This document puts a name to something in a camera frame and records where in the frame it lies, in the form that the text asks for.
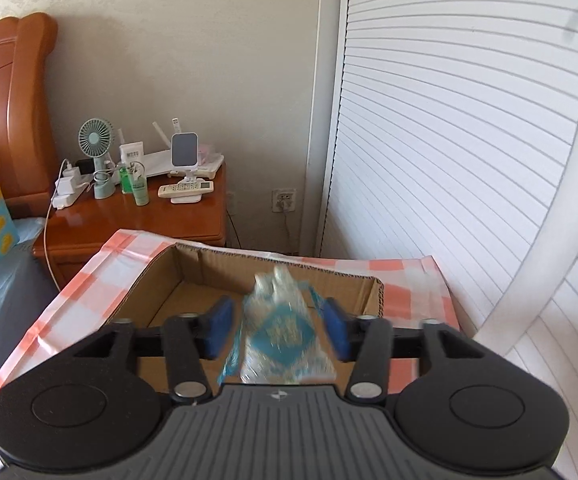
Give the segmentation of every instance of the green fan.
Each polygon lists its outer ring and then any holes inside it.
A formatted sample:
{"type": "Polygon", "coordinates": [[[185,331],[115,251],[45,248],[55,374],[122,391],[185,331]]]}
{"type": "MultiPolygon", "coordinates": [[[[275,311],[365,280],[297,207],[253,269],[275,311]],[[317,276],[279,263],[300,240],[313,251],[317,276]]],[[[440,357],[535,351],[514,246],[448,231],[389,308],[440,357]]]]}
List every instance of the green fan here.
{"type": "Polygon", "coordinates": [[[82,153],[93,158],[95,198],[107,198],[116,190],[105,157],[113,141],[114,127],[105,119],[89,119],[78,132],[78,145],[82,153]]]}

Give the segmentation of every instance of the black cable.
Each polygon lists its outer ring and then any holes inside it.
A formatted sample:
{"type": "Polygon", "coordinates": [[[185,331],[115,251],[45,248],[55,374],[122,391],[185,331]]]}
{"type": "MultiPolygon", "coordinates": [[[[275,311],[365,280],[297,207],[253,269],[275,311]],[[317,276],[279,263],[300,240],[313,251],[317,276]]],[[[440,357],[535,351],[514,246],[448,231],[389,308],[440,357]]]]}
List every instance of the black cable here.
{"type": "Polygon", "coordinates": [[[233,218],[231,218],[229,211],[227,211],[227,216],[229,217],[229,222],[231,222],[231,227],[233,227],[233,232],[236,234],[236,240],[238,240],[238,248],[242,249],[242,244],[240,243],[240,237],[238,235],[238,232],[236,231],[236,225],[233,223],[233,218]]]}

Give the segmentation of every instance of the nightstand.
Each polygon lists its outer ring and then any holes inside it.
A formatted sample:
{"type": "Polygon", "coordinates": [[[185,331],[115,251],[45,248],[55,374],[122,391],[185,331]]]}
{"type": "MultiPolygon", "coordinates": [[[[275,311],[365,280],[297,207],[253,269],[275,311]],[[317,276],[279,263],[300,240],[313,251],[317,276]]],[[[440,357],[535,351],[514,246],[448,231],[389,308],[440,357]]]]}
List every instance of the nightstand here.
{"type": "MultiPolygon", "coordinates": [[[[138,207],[131,194],[120,186],[104,200],[83,193],[71,207],[54,211],[47,223],[47,253],[58,285],[64,285],[82,269],[90,257],[119,229],[149,231],[162,236],[224,246],[226,240],[226,169],[224,164],[213,180],[213,193],[194,204],[172,204],[158,197],[158,188],[176,184],[181,177],[166,175],[147,179],[149,203],[138,207]]],[[[36,239],[34,256],[45,265],[43,235],[36,239]]]]}

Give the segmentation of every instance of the transparent plastic bag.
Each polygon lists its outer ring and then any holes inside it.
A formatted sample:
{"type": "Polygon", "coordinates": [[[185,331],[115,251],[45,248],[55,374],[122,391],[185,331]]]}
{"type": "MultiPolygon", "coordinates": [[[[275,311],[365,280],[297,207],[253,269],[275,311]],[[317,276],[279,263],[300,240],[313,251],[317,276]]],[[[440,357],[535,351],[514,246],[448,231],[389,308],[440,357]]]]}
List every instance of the transparent plastic bag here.
{"type": "Polygon", "coordinates": [[[247,384],[295,384],[304,379],[332,381],[336,371],[320,347],[301,288],[286,266],[257,274],[242,303],[242,323],[219,382],[239,368],[247,384]]]}

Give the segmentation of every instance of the checkered tablecloth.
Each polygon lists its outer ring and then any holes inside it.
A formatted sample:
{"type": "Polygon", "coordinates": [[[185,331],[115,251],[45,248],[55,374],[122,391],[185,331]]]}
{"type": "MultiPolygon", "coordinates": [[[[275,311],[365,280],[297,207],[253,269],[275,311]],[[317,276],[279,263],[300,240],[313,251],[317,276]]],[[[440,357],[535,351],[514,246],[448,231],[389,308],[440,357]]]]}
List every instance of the checkered tablecloth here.
{"type": "MultiPolygon", "coordinates": [[[[116,232],[25,334],[0,368],[0,387],[98,330],[149,262],[174,243],[179,240],[140,231],[116,232]]],[[[395,326],[416,327],[420,320],[434,318],[458,327],[449,290],[430,256],[421,260],[324,260],[260,251],[217,250],[374,276],[384,284],[384,317],[395,326]]],[[[399,392],[414,378],[415,360],[391,361],[390,392],[399,392]]]]}

